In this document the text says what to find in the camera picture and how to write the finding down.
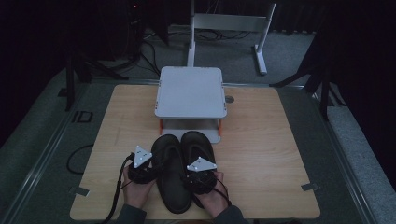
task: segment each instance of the metal stand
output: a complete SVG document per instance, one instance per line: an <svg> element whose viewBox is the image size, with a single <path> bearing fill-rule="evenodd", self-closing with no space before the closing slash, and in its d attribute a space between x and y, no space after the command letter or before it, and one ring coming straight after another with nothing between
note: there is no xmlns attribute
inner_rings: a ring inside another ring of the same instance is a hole
<svg viewBox="0 0 396 224"><path fill-rule="evenodd" d="M268 34L268 29L274 14L276 4L271 4L266 17L249 17L234 15L218 15L218 14L202 14L195 13L195 1L191 0L191 37L189 58L187 60L188 67L194 67L195 56L195 29L214 29L214 30L235 30L247 32L261 32L259 44L255 45L255 54L257 64L262 75L267 74L264 57L262 56L262 47Z"/></svg>

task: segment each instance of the white stand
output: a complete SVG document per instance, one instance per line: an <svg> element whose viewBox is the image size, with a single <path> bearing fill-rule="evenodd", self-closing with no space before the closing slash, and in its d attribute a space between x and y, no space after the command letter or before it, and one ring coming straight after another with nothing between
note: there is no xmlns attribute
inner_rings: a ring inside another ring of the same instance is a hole
<svg viewBox="0 0 396 224"><path fill-rule="evenodd" d="M195 56L195 29L213 29L213 30L235 30L247 32L261 32L259 44L255 45L257 63L262 75L267 74L264 57L262 56L262 47L268 34L271 19L274 14L276 4L271 4L266 17L249 17L219 14L202 14L195 13L195 1L191 0L191 36L188 67L194 67Z"/></svg>
<svg viewBox="0 0 396 224"><path fill-rule="evenodd" d="M161 134L181 139L188 131L220 141L221 120L227 115L222 75L218 68L164 67L158 87L155 115Z"/></svg>

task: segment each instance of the table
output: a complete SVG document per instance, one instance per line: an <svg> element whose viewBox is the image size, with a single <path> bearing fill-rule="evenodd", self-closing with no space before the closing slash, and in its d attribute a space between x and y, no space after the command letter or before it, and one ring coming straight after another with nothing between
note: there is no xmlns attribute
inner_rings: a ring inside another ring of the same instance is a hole
<svg viewBox="0 0 396 224"><path fill-rule="evenodd" d="M76 196L71 218L107 216L122 162L136 145L150 150L159 137L159 121L154 115L157 89L145 85L115 88L80 183L90 194ZM222 140L213 148L233 204L245 218L318 217L314 192L301 187L309 179L277 91L228 87L225 95L232 96L234 102L227 104ZM122 203L121 194L113 218ZM170 213L156 186L144 210L147 219L209 218L195 204L184 214Z"/></svg>

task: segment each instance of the gray carpet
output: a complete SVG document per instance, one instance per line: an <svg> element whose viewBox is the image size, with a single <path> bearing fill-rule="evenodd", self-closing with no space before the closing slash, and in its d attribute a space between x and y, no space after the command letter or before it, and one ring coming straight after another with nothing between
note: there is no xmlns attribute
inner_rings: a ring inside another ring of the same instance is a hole
<svg viewBox="0 0 396 224"><path fill-rule="evenodd" d="M226 83L238 84L269 84L292 75L303 58L312 35L284 35L271 33L264 45L264 58L267 62L268 75L261 76L251 54L251 46L256 43L258 35L248 35L243 39L222 41L198 40L196 46L196 66L216 66L222 70ZM171 37L170 46L155 39L148 42L155 46L157 64L164 66L181 66L187 63L187 35ZM151 48L143 47L143 53L153 59ZM139 79L158 79L149 71L149 65L140 61L132 69L126 69L122 74L130 77L129 82L139 82ZM35 161L47 148L48 142L54 142L52 134L67 124L63 135L54 144L56 150L51 155L45 173L40 176L35 191L27 204L23 206L17 223L79 223L72 220L68 213L74 199L70 188L78 186L80 176L72 175L65 169L67 157L77 148L94 142L102 117L116 81L93 71L95 79L86 91L81 91L82 98L75 110L93 112L92 123L72 123L74 112L64 112L65 99L57 97L61 87L64 87L64 72L56 76L29 114L23 120L15 133L0 150L0 205L7 210L13 199L18 196L19 189ZM294 85L304 85L307 77L294 82ZM85 90L85 84L78 84L79 90ZM297 145L301 150L304 165L312 182L318 184L315 191L321 216L312 220L302 220L303 223L362 223L359 211L350 196L344 178L338 168L337 161L330 147L332 139L324 130L323 120L309 96L302 91L279 90L282 104L290 122ZM332 123L344 130L344 121ZM73 168L83 170L90 150L84 149L72 161ZM394 197L394 191L386 192ZM385 206L388 201L371 203L373 208L390 211L391 206ZM376 212L378 223L394 220L390 213ZM261 223L286 220L261 220Z"/></svg>

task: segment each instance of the white triangular marker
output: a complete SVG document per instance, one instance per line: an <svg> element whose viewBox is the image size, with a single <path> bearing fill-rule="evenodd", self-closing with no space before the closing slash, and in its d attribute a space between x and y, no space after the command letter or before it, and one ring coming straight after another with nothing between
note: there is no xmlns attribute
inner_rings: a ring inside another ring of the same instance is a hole
<svg viewBox="0 0 396 224"><path fill-rule="evenodd" d="M218 166L215 163L207 161L201 157L199 157L198 160L193 162L191 165L187 166L187 169L189 171L195 171L195 172L200 172L200 171L205 171L205 170L213 170L216 168L218 168Z"/></svg>
<svg viewBox="0 0 396 224"><path fill-rule="evenodd" d="M151 159L152 153L149 151L146 151L140 146L136 147L136 150L134 151L134 168L139 167L141 164L143 164L145 161L148 161Z"/></svg>

